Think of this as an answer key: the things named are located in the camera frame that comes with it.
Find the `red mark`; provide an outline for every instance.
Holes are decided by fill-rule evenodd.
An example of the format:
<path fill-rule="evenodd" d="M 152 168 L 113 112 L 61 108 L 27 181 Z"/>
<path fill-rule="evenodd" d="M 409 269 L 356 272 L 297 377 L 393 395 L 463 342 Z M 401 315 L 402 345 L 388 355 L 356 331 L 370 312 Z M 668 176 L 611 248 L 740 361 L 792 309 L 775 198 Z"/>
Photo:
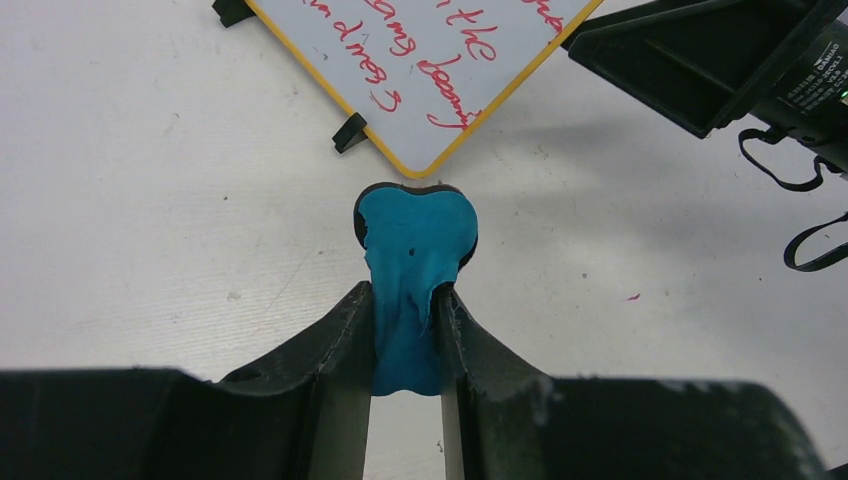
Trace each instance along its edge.
<path fill-rule="evenodd" d="M 477 53 L 490 62 L 498 58 L 498 52 L 495 50 L 495 47 L 477 37 L 478 32 L 489 33 L 494 32 L 497 29 L 498 27 L 494 26 L 489 28 L 466 28 L 462 31 L 462 34 L 468 37 L 465 39 L 465 49 L 468 51 L 468 54 L 471 55 L 471 58 L 478 60 L 477 55 L 474 55 L 472 47 L 476 47 Z"/>
<path fill-rule="evenodd" d="M 389 78 L 389 76 L 386 75 L 386 71 L 380 68 L 379 65 L 374 63 L 374 60 L 371 60 L 371 56 L 365 53 L 365 47 L 363 47 L 361 44 L 354 43 L 353 45 L 348 45 L 345 47 L 345 50 L 350 50 L 350 54 L 354 57 L 362 58 L 362 60 L 359 62 L 360 70 L 367 70 L 371 72 L 372 75 L 374 75 L 371 78 L 366 78 L 366 82 L 377 85 L 383 80 Z"/>
<path fill-rule="evenodd" d="M 324 14 L 324 18 L 330 18 L 330 7 L 323 3 L 318 3 L 318 0 L 311 0 L 309 6 L 317 8 L 319 12 Z"/>
<path fill-rule="evenodd" d="M 380 110 L 383 110 L 384 112 L 394 113 L 395 110 L 397 110 L 397 107 L 400 105 L 400 102 L 401 102 L 400 94 L 398 93 L 397 90 L 394 90 L 392 92 L 390 92 L 388 90 L 383 90 L 383 91 L 386 92 L 386 95 L 388 95 L 389 98 L 391 98 L 394 101 L 394 104 L 392 104 L 391 107 L 388 107 L 388 106 L 380 103 L 380 101 L 377 100 L 377 97 L 374 96 L 374 92 L 371 92 L 371 101 L 376 103 L 377 106 L 380 107 Z"/>
<path fill-rule="evenodd" d="M 395 7 L 386 0 L 365 0 L 365 3 L 370 5 L 374 10 L 382 13 L 383 20 L 391 20 L 397 14 Z M 394 41 L 398 48 L 398 50 L 396 50 L 395 47 L 390 47 L 389 53 L 396 57 L 404 57 L 409 55 L 410 52 L 415 51 L 415 40 L 406 34 L 403 29 L 403 25 L 401 25 L 400 22 L 392 22 L 386 24 L 386 26 L 389 27 L 389 30 L 394 32 Z"/>
<path fill-rule="evenodd" d="M 383 20 L 389 20 L 395 16 L 395 7 L 386 0 L 365 0 L 365 3 L 371 6 L 374 10 L 383 14 Z"/>
<path fill-rule="evenodd" d="M 562 17 L 553 17 L 549 13 L 551 11 L 551 7 L 548 6 L 548 2 L 550 0 L 521 0 L 527 4 L 537 5 L 539 8 L 536 9 L 536 13 L 542 16 L 545 19 L 545 23 L 554 27 L 554 30 L 557 33 L 562 33 Z"/>
<path fill-rule="evenodd" d="M 483 13 L 483 10 L 463 12 L 462 9 L 458 9 L 457 13 L 445 19 L 445 23 L 451 27 L 457 20 L 465 20 L 468 23 L 477 23 L 476 17 Z M 467 37 L 465 39 L 465 50 L 468 51 L 471 58 L 479 60 L 479 58 L 477 58 L 477 54 L 479 54 L 481 57 L 491 62 L 498 57 L 498 52 L 495 50 L 495 47 L 483 40 L 480 40 L 480 37 L 477 36 L 478 33 L 490 33 L 497 29 L 498 27 L 494 26 L 489 28 L 466 28 L 462 30 L 462 34 Z"/>
<path fill-rule="evenodd" d="M 448 26 L 451 26 L 451 27 L 453 26 L 454 20 L 459 20 L 459 19 L 463 19 L 468 23 L 477 23 L 477 20 L 474 17 L 476 17 L 477 15 L 481 15 L 482 13 L 484 13 L 483 10 L 477 10 L 476 12 L 465 13 L 460 8 L 460 9 L 457 10 L 457 13 L 454 13 L 453 15 L 446 18 L 445 23 L 447 23 Z"/>
<path fill-rule="evenodd" d="M 347 38 L 348 35 L 362 28 L 362 20 L 360 20 L 359 23 L 354 25 L 352 28 L 347 28 L 347 25 L 345 25 L 344 22 L 335 22 L 333 23 L 333 28 L 341 32 L 339 41 L 344 42 L 344 39 Z"/>
<path fill-rule="evenodd" d="M 389 53 L 396 57 L 404 57 L 409 55 L 410 52 L 415 51 L 415 40 L 412 37 L 408 37 L 406 32 L 403 31 L 403 25 L 400 22 L 392 22 L 386 25 L 395 33 L 395 45 L 400 49 L 395 51 L 395 47 L 389 48 Z"/>
<path fill-rule="evenodd" d="M 442 67 L 446 67 L 448 65 L 453 65 L 458 62 L 462 58 L 462 54 L 456 54 L 456 57 L 452 60 L 448 60 L 442 63 L 431 63 L 427 60 L 422 60 L 417 63 L 418 70 L 421 71 L 424 75 L 430 77 L 433 82 L 438 87 L 442 96 L 447 99 L 454 111 L 456 112 L 456 116 L 459 118 L 458 124 L 446 124 L 439 121 L 435 115 L 428 113 L 427 120 L 430 121 L 433 125 L 440 128 L 458 128 L 460 130 L 465 130 L 473 121 L 471 117 L 477 117 L 482 113 L 482 110 L 478 110 L 477 112 L 465 112 L 462 108 L 462 99 L 459 95 L 454 91 L 454 86 L 451 84 L 450 75 L 446 71 L 442 69 Z"/>

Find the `black device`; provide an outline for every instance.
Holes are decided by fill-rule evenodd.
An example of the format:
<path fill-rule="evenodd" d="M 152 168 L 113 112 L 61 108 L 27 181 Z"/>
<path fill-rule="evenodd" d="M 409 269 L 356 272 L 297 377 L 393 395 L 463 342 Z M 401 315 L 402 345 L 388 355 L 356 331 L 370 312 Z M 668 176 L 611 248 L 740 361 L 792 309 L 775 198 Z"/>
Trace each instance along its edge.
<path fill-rule="evenodd" d="M 360 479 L 374 301 L 361 282 L 217 383 L 168 369 L 0 372 L 0 478 Z M 762 386 L 550 377 L 451 287 L 433 303 L 448 479 L 848 478 L 825 471 Z"/>
<path fill-rule="evenodd" d="M 563 44 L 569 57 L 681 128 L 706 138 L 747 114 L 770 128 L 739 134 L 743 155 L 781 187 L 808 192 L 822 167 L 848 171 L 848 0 L 655 0 L 584 22 Z M 816 156 L 815 177 L 778 179 L 746 149 L 792 138 Z M 798 235 L 784 261 L 821 270 L 848 244 L 798 265 L 800 244 L 848 214 Z"/>

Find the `yellow whiteboard border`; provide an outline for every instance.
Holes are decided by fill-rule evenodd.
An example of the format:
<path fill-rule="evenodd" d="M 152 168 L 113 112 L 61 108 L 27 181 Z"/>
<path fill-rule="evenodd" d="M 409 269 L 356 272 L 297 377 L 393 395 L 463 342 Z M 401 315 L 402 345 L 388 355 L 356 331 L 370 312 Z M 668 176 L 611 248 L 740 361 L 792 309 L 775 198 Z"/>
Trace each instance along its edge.
<path fill-rule="evenodd" d="M 415 170 L 410 170 L 409 168 L 407 168 L 406 165 L 403 164 L 403 162 L 398 160 L 394 152 L 392 152 L 388 145 L 386 145 L 380 139 L 380 137 L 377 136 L 377 134 L 371 127 L 365 127 L 365 134 L 368 135 L 368 139 L 371 140 L 371 142 L 374 143 L 374 145 L 381 152 L 383 152 L 383 155 L 385 155 L 386 158 L 388 158 L 389 161 L 392 162 L 392 165 L 394 165 L 394 167 L 406 177 L 418 179 L 432 175 L 436 172 L 436 170 L 438 170 L 442 166 L 442 164 L 445 163 L 448 157 L 450 157 L 451 154 L 453 154 L 453 152 L 455 152 L 456 149 L 459 148 L 460 145 L 462 145 L 462 142 L 467 140 L 468 137 L 471 136 L 471 134 L 474 133 L 477 128 L 479 128 L 480 125 L 482 125 L 483 122 L 485 122 L 486 119 L 489 118 L 489 116 L 491 116 L 492 113 L 494 113 L 494 111 L 497 110 L 497 108 L 500 107 L 501 104 L 507 98 L 509 98 L 510 95 L 512 95 L 512 92 L 514 92 L 519 86 L 521 86 L 521 84 L 524 83 L 525 80 L 527 80 L 527 77 L 529 77 L 530 74 L 536 71 L 537 68 L 539 68 L 539 65 L 541 65 L 542 62 L 547 60 L 547 58 L 550 57 L 551 54 L 556 51 L 556 49 L 560 48 L 562 42 L 564 42 L 565 39 L 568 38 L 568 36 L 571 35 L 571 33 L 576 30 L 581 23 L 586 21 L 589 15 L 591 15 L 592 12 L 594 12 L 595 9 L 598 8 L 601 3 L 603 3 L 603 1 L 604 0 L 589 0 L 589 3 L 583 8 L 583 10 L 581 10 L 580 13 L 577 14 L 577 16 L 574 17 L 574 19 L 572 19 L 571 22 L 569 22 L 569 24 L 562 29 L 562 33 L 557 35 L 555 39 L 548 43 L 545 49 L 539 52 L 539 54 L 536 55 L 536 57 L 530 62 L 530 64 L 527 65 L 524 70 L 522 70 L 521 73 L 518 74 L 517 77 L 515 77 L 511 82 L 509 82 L 509 85 L 507 85 L 506 88 L 504 88 L 503 91 L 498 94 L 498 96 L 495 97 L 494 100 L 492 100 L 492 103 L 490 103 L 485 109 L 483 109 L 483 112 L 481 112 L 480 115 L 478 115 L 477 118 L 475 118 L 474 121 L 471 122 L 471 125 L 469 125 L 468 128 L 466 128 L 462 133 L 460 133 L 453 140 L 453 142 L 448 145 L 445 151 L 443 151 L 438 157 L 436 157 L 436 160 L 433 161 L 433 163 L 431 163 L 430 166 L 427 167 L 425 170 L 417 172 Z M 337 92 L 336 89 L 333 88 L 333 86 L 329 82 L 327 82 L 327 79 L 325 79 L 321 75 L 321 73 L 318 72 L 318 70 L 311 63 L 309 63 L 309 60 L 307 60 L 306 56 L 303 55 L 303 52 L 301 52 L 300 49 L 297 48 L 297 45 L 295 45 L 294 42 L 289 40 L 289 38 L 286 37 L 283 31 L 280 30 L 280 28 L 277 27 L 277 25 L 271 21 L 271 18 L 268 17 L 268 15 L 262 10 L 262 8 L 256 5 L 254 0 L 245 0 L 245 2 L 250 7 L 250 9 L 253 10 L 254 13 L 256 13 L 256 16 L 258 16 L 259 19 L 262 20 L 262 23 L 264 23 L 265 26 L 268 27 L 268 29 L 271 30 L 271 32 L 280 40 L 280 42 L 282 42 L 282 44 L 292 53 L 292 55 L 294 55 L 297 61 L 300 62 L 300 64 L 303 65 L 304 68 L 306 68 L 310 75 L 312 75 L 312 78 L 314 78 L 319 85 L 324 87 L 324 90 L 326 90 L 327 93 L 330 94 L 330 97 L 332 97 L 333 100 L 335 100 L 336 103 L 339 104 L 340 107 L 342 107 L 342 110 L 344 110 L 348 117 L 356 113 L 356 110 L 351 108 L 350 104 L 348 104 L 347 101 L 345 101 L 345 99 L 342 98 L 341 95 L 339 95 L 339 92 Z"/>

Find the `white tabletop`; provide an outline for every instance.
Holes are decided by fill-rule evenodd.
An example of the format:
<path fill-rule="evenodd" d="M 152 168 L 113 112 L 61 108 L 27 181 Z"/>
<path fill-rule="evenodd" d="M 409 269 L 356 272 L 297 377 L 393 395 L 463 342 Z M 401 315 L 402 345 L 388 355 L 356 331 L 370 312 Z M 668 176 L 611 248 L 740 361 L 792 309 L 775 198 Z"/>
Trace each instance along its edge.
<path fill-rule="evenodd" d="M 257 19 L 226 30 L 188 0 L 0 14 L 0 367 L 217 380 L 368 277 L 353 202 L 402 178 L 370 144 L 333 151 L 344 114 Z M 738 154 L 757 124 L 697 140 L 560 52 L 416 184 L 476 206 L 457 287 L 519 355 L 560 375 L 761 382 L 835 466 L 848 263 L 798 274 L 781 255 L 846 209 L 848 185 L 780 190 Z M 797 145 L 755 150 L 811 174 Z M 438 399 L 372 412 L 366 478 L 441 478 Z"/>

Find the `whiteboard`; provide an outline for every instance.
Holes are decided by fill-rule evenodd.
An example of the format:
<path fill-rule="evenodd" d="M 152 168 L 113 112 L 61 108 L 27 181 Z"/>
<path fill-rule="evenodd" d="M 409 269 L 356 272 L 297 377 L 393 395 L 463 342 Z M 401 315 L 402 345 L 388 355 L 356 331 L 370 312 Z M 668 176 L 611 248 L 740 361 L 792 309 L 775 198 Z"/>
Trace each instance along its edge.
<path fill-rule="evenodd" d="M 247 0 L 404 175 L 433 173 L 603 0 Z"/>

